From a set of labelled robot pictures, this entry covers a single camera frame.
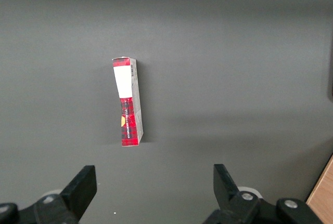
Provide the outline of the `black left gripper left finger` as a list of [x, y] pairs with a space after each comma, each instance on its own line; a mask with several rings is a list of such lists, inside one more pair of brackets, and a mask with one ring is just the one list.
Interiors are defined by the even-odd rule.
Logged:
[[94, 165], [84, 166], [60, 193], [49, 193], [24, 209], [1, 204], [1, 223], [79, 223], [97, 192]]

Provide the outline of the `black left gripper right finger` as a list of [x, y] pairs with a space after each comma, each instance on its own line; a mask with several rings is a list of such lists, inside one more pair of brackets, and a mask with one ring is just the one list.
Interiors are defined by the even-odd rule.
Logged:
[[204, 223], [322, 223], [304, 202], [293, 198], [270, 204], [250, 191], [239, 190], [223, 164], [213, 166], [213, 190], [219, 205]]

